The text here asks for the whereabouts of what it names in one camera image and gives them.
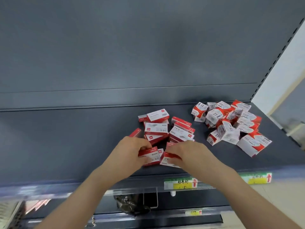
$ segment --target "person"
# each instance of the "person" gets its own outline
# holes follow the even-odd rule
[[[104,193],[116,182],[129,177],[148,163],[147,157],[138,158],[138,151],[145,148],[151,148],[146,139],[123,138],[105,162],[36,229],[84,228]],[[243,181],[234,169],[220,162],[205,145],[188,140],[177,143],[166,151],[181,157],[172,158],[172,164],[223,193],[247,229],[300,229]]]

